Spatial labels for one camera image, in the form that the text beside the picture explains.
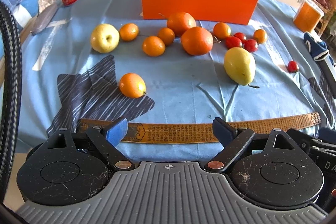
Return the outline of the small orange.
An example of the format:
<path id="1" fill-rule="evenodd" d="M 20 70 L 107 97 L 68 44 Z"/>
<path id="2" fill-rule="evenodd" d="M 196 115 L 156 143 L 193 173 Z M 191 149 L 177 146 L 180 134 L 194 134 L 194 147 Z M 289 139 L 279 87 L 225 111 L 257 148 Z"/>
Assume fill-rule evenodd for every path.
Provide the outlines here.
<path id="1" fill-rule="evenodd" d="M 268 40 L 268 34 L 263 29 L 258 29 L 253 34 L 253 39 L 259 44 L 264 44 Z"/>
<path id="2" fill-rule="evenodd" d="M 124 42 L 131 42 L 134 39 L 137 38 L 138 34 L 139 34 L 139 28 L 136 24 L 134 23 L 127 23 L 124 24 L 121 28 L 120 28 L 120 37 Z"/>
<path id="3" fill-rule="evenodd" d="M 157 57 L 163 55 L 165 52 L 166 46 L 164 42 L 157 36 L 147 37 L 142 44 L 143 52 L 151 57 Z"/>
<path id="4" fill-rule="evenodd" d="M 121 93 L 128 98 L 140 98 L 146 94 L 146 84 L 141 76 L 135 73 L 123 75 L 119 81 Z"/>
<path id="5" fill-rule="evenodd" d="M 175 39 L 175 33 L 172 29 L 168 27 L 161 28 L 157 36 L 164 42 L 165 46 L 170 46 L 173 44 Z"/>
<path id="6" fill-rule="evenodd" d="M 224 22 L 218 22 L 214 25 L 213 33 L 218 40 L 224 40 L 226 37 L 231 36 L 231 28 Z"/>

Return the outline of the lone red cherry tomato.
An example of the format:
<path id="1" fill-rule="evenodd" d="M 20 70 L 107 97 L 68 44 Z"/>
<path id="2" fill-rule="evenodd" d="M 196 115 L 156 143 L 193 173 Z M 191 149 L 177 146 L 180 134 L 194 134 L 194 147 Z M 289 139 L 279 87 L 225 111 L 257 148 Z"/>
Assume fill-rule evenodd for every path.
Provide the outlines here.
<path id="1" fill-rule="evenodd" d="M 298 63 L 295 61 L 290 61 L 287 65 L 287 69 L 289 73 L 297 73 L 299 71 Z"/>

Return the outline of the large orange front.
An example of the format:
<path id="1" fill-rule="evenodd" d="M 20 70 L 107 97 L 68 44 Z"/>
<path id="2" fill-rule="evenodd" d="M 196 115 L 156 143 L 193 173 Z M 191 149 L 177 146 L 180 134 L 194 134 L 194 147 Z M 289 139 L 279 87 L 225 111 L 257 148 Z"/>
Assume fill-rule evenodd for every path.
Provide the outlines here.
<path id="1" fill-rule="evenodd" d="M 183 49 L 191 56 L 201 56 L 213 48 L 213 35 L 205 28 L 193 27 L 181 36 Z"/>

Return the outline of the large orange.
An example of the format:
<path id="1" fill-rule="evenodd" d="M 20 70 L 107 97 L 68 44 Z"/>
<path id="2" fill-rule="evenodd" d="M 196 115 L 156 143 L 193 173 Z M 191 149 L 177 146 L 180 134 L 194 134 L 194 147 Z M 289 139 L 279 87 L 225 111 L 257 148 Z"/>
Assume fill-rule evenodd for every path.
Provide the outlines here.
<path id="1" fill-rule="evenodd" d="M 183 49 L 191 56 L 201 56 L 213 48 L 213 35 L 205 28 L 193 27 L 181 36 Z"/>
<path id="2" fill-rule="evenodd" d="M 166 20 L 167 28 L 172 29 L 177 37 L 181 37 L 187 30 L 197 26 L 193 16 L 187 12 L 175 12 L 170 16 L 162 13 L 159 15 Z"/>

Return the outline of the yellow pear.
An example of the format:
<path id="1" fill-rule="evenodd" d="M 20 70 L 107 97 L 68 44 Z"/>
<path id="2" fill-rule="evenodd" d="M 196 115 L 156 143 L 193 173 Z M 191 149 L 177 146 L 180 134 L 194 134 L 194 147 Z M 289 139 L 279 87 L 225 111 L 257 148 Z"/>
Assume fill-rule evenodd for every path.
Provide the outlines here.
<path id="1" fill-rule="evenodd" d="M 256 73 L 256 61 L 254 56 L 244 48 L 229 49 L 224 56 L 223 65 L 227 75 L 238 85 L 260 88 L 251 84 Z"/>

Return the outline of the light blue tablecloth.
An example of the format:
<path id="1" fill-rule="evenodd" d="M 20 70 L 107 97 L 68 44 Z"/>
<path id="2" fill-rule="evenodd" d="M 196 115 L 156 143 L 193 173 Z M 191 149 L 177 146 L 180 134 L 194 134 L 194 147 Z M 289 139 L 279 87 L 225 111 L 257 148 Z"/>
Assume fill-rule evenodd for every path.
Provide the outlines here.
<path id="1" fill-rule="evenodd" d="M 23 43 L 21 116 L 17 151 L 25 153 L 61 127 L 75 130 L 82 118 L 114 120 L 120 116 L 139 123 L 211 123 L 248 121 L 318 112 L 322 126 L 335 128 L 335 100 L 318 64 L 293 24 L 292 7 L 259 0 L 246 26 L 234 32 L 252 35 L 263 29 L 268 40 L 254 53 L 252 85 L 239 86 L 223 68 L 226 47 L 214 44 L 210 53 L 192 57 L 174 42 L 159 57 L 142 51 L 145 38 L 165 26 L 163 20 L 143 20 L 141 0 L 78 0 L 60 6 L 49 25 Z M 121 37 L 110 53 L 91 47 L 99 24 L 118 32 L 134 23 L 139 34 L 131 42 Z M 289 73 L 290 61 L 299 71 Z M 121 77 L 135 73 L 146 94 L 128 98 L 119 88 Z"/>

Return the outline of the dark grey rectangular bar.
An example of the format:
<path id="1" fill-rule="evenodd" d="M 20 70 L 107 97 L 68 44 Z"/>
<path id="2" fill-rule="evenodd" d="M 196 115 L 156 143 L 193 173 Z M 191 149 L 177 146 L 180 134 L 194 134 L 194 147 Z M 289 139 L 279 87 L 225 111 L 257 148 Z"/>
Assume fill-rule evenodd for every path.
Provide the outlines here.
<path id="1" fill-rule="evenodd" d="M 333 67 L 330 59 L 327 57 L 326 59 L 318 62 L 323 75 L 329 85 L 331 90 L 331 94 L 333 98 L 336 98 L 336 82 L 335 82 L 335 67 Z"/>

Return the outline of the red cherry tomato right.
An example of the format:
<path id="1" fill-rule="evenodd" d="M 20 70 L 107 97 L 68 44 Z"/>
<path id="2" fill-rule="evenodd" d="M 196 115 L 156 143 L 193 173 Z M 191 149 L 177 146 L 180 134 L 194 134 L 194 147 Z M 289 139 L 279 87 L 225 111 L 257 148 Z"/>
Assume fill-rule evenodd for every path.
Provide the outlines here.
<path id="1" fill-rule="evenodd" d="M 250 53 L 256 52 L 258 48 L 259 44 L 255 39 L 248 39 L 244 42 L 244 49 Z"/>

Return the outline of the red cherry tomato left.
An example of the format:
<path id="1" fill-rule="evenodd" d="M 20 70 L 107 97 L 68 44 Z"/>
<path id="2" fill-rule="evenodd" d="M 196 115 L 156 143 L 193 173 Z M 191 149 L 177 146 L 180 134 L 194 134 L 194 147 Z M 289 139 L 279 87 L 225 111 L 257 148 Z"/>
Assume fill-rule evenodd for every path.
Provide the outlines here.
<path id="1" fill-rule="evenodd" d="M 225 39 L 225 46 L 228 50 L 234 47 L 241 48 L 242 45 L 242 41 L 236 36 L 228 36 Z"/>

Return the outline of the yellow apple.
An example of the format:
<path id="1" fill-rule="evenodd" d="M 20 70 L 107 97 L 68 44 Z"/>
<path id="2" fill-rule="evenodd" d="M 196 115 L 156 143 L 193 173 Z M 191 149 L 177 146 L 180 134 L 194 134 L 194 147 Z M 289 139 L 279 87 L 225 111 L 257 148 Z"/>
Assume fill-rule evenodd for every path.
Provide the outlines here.
<path id="1" fill-rule="evenodd" d="M 119 44 L 120 34 L 111 24 L 99 24 L 91 33 L 91 47 L 99 53 L 110 53 Z"/>

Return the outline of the blue white sock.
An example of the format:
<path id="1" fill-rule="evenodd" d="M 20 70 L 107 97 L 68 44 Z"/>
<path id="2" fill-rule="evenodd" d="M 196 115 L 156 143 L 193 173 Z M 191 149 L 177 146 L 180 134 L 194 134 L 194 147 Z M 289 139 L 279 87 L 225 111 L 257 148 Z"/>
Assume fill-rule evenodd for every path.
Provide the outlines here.
<path id="1" fill-rule="evenodd" d="M 324 61 L 329 59 L 331 65 L 335 68 L 335 62 L 331 57 L 327 44 L 324 41 L 318 41 L 309 32 L 305 32 L 303 35 L 303 41 L 309 51 L 311 57 L 315 62 Z"/>

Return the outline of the red cherry tomato back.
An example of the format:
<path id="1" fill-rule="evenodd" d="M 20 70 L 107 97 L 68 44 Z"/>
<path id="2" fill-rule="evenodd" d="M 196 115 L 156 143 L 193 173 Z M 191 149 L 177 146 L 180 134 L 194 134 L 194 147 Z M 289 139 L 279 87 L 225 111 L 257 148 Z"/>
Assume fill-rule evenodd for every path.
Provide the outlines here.
<path id="1" fill-rule="evenodd" d="M 243 44 L 245 43 L 245 41 L 247 39 L 246 35 L 244 33 L 242 33 L 242 32 L 236 32 L 234 34 L 234 37 L 240 39 Z"/>

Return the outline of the large orange near box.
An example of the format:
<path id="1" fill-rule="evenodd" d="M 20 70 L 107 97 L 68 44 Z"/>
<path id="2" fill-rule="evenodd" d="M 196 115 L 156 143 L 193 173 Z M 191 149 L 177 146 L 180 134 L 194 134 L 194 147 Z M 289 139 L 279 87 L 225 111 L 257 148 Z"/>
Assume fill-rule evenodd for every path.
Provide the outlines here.
<path id="1" fill-rule="evenodd" d="M 167 28 L 172 29 L 177 37 L 181 37 L 187 30 L 197 26 L 193 16 L 187 12 L 175 12 L 170 16 L 162 13 L 159 15 L 166 20 Z"/>

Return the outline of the grey flat case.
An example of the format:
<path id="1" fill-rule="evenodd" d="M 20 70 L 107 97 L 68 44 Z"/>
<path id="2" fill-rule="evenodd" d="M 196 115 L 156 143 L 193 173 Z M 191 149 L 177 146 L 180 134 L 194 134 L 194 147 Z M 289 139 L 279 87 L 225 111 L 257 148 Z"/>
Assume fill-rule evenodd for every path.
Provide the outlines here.
<path id="1" fill-rule="evenodd" d="M 52 5 L 46 7 L 35 19 L 34 24 L 31 28 L 31 34 L 36 35 L 42 32 L 42 30 L 44 30 L 48 26 L 57 10 L 57 3 L 53 3 Z"/>

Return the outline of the orange cylindrical canister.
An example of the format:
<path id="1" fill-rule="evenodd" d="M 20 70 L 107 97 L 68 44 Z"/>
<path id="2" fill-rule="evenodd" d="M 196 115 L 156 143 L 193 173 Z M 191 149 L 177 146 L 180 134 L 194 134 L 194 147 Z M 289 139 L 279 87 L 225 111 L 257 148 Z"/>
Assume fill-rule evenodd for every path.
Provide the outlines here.
<path id="1" fill-rule="evenodd" d="M 302 0 L 294 18 L 294 25 L 302 32 L 312 32 L 320 19 L 323 10 L 312 0 Z"/>

